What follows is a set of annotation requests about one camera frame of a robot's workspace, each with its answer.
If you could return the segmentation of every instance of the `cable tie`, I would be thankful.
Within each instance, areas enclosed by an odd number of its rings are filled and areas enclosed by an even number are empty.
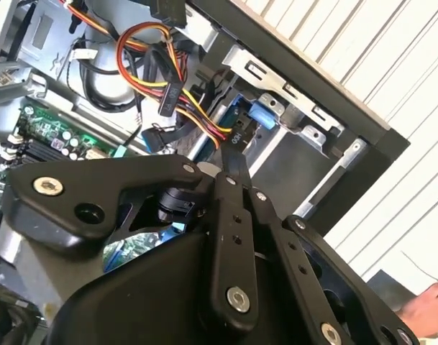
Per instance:
[[[166,39],[166,37],[163,35],[163,36],[161,36],[161,42],[164,42],[167,45],[170,45],[171,43],[174,42],[174,39],[172,36],[170,36],[169,39]]]

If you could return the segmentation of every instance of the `yellow wire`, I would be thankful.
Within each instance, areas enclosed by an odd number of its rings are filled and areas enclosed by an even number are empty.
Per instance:
[[[216,149],[219,149],[219,147],[220,147],[219,141],[211,133],[209,133],[206,130],[206,128],[204,128],[204,126],[195,118],[195,116],[188,113],[187,111],[184,111],[183,109],[180,109],[180,108],[175,108],[175,109],[176,109],[176,111],[178,111],[182,115],[187,116],[191,121],[193,121],[196,124],[196,126],[199,127],[199,129],[201,131],[203,131],[209,138],[211,138],[211,140],[214,142],[214,145],[216,146]]]
[[[158,104],[160,103],[156,98],[153,98],[151,95],[149,95],[148,93],[145,93],[141,90],[137,90],[133,85],[129,85],[131,86],[134,90],[136,90],[138,93],[142,94],[143,96],[152,99],[153,101],[157,102]],[[187,116],[191,121],[193,121],[195,123],[196,126],[199,127],[199,129],[204,132],[205,135],[207,135],[209,138],[211,138],[211,140],[214,142],[214,145],[216,147],[216,149],[219,149],[220,147],[220,143],[219,141],[216,139],[216,137],[214,137],[214,135],[212,135],[211,133],[209,133],[209,131],[201,124],[201,122],[199,122],[194,115],[188,113],[187,111],[176,107],[175,108],[176,111],[178,111],[179,113],[181,113],[182,115]]]
[[[86,18],[91,23],[91,26],[94,27],[95,29],[97,29],[98,31],[100,31],[100,32],[102,32],[102,33],[104,33],[106,35],[110,35],[107,29],[102,27],[98,22],[96,22],[90,16],[88,16],[86,14],[83,14],[83,13],[80,13],[77,9],[74,9],[70,5],[68,5],[68,10],[70,12],[74,13],[74,14],[78,13],[79,16],[82,16],[82,17]],[[131,39],[128,40],[128,43],[130,43],[131,45],[134,45],[136,47],[139,47],[139,48],[146,48],[147,47],[146,44],[138,42],[138,41],[135,41],[135,40],[131,40]]]
[[[160,81],[159,83],[149,83],[148,81],[143,81],[139,79],[136,76],[131,75],[131,79],[135,81],[136,83],[139,83],[142,86],[148,87],[148,88],[163,88],[167,86],[167,81]]]
[[[213,122],[206,114],[206,112],[201,108],[201,106],[199,105],[199,103],[196,101],[196,99],[193,97],[193,95],[187,90],[187,89],[183,89],[183,93],[188,97],[188,99],[191,101],[191,103],[193,103],[195,105],[195,107],[201,112],[201,114],[208,120],[208,122],[210,122],[212,124],[212,126],[216,127],[219,131],[221,132],[225,132],[225,133],[230,133],[232,131],[231,128],[224,128],[224,127],[220,127],[219,125],[217,125],[215,122]]]

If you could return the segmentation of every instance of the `wire bundle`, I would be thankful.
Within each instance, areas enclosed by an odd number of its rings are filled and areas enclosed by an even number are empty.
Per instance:
[[[89,26],[93,27],[104,35],[111,36],[111,33],[103,25],[100,25],[95,19],[89,15],[80,12],[79,10],[67,4],[66,7],[70,12],[78,17]],[[128,82],[128,84],[140,95],[151,98],[160,103],[161,98],[165,93],[165,89],[168,86],[168,82],[150,83],[139,79],[131,70],[131,73],[123,64],[123,55],[128,56],[128,50],[135,50],[138,52],[147,52],[152,46],[147,45],[144,42],[137,41],[132,38],[133,35],[141,32],[144,29],[157,29],[163,35],[162,41],[165,43],[165,48],[170,58],[169,66],[172,67],[175,77],[182,83],[185,83],[187,79],[187,62],[188,54],[184,52],[176,52],[173,45],[173,38],[170,34],[170,30],[164,24],[158,22],[145,22],[137,24],[126,30],[117,41],[117,67],[119,74]],[[231,129],[225,129],[215,124],[201,108],[201,105],[193,97],[193,95],[186,90],[182,89],[182,96],[179,98],[178,105],[175,110],[188,119],[190,119],[198,128],[203,131],[215,144],[218,149],[220,141],[226,139],[226,134],[231,132]]]
[[[144,29],[158,29],[163,34],[163,39],[166,42],[166,46],[168,49],[169,56],[171,57],[177,74],[181,81],[185,81],[186,76],[185,73],[182,72],[181,68],[186,70],[186,59],[181,57],[181,64],[178,62],[177,55],[175,54],[174,46],[172,43],[172,37],[170,36],[169,29],[156,22],[146,22],[135,25],[129,28],[126,32],[124,32],[118,40],[117,43],[117,66],[118,71],[122,75],[122,77],[128,82],[128,84],[133,87],[133,89],[140,92],[145,97],[150,97],[155,99],[157,102],[163,97],[163,93],[165,87],[168,85],[168,82],[159,82],[159,83],[148,83],[139,78],[130,75],[127,70],[123,66],[122,62],[122,54],[124,51],[124,46],[129,41],[129,38],[144,30]],[[206,114],[206,112],[201,108],[200,104],[196,101],[196,99],[191,95],[191,93],[185,88],[182,89],[183,95],[179,98],[180,103],[175,108],[175,110],[186,117],[188,117],[191,121],[193,121],[209,138],[214,142],[216,148],[219,148],[220,142],[219,140],[225,140],[225,134],[230,133],[231,129],[225,129],[217,124],[215,124]]]

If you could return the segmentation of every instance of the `metal bracket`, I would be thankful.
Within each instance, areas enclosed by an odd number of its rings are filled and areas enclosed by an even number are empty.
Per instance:
[[[276,92],[326,131],[330,132],[335,129],[335,134],[339,135],[345,129],[310,98],[240,46],[235,45],[229,51],[223,64],[229,66],[233,72],[254,87]]]
[[[302,218],[308,217],[319,201],[347,172],[347,169],[351,167],[367,146],[365,141],[356,139],[293,214]]]

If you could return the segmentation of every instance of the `silver screw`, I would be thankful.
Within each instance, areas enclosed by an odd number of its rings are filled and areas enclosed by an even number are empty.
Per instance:
[[[267,196],[265,194],[263,194],[262,192],[257,192],[257,197],[261,200],[261,201],[265,201],[267,200]]]
[[[332,327],[330,323],[323,323],[321,325],[321,332],[329,344],[342,345],[342,339],[340,338],[339,332],[337,332],[337,330]]]
[[[227,300],[233,309],[240,313],[247,313],[250,309],[249,297],[237,286],[228,289]]]
[[[58,196],[63,192],[63,185],[55,178],[37,178],[33,181],[33,188],[45,196]]]
[[[401,338],[406,342],[407,345],[412,345],[412,340],[405,331],[398,328],[398,333],[401,336]]]
[[[230,184],[230,185],[236,185],[236,181],[235,180],[233,180],[231,177],[229,177],[229,176],[227,176],[227,178],[225,178],[225,180],[227,180],[227,182]]]
[[[305,223],[303,221],[301,221],[300,219],[296,219],[296,225],[302,230],[306,229]]]
[[[184,164],[184,165],[183,165],[183,169],[186,170],[186,171],[188,171],[189,173],[194,173],[194,172],[195,172],[195,170],[193,169],[193,167],[191,167],[191,166],[188,165],[188,164]]]
[[[28,116],[33,115],[35,113],[35,110],[33,109],[32,106],[26,106],[24,108],[24,113],[27,114]]]

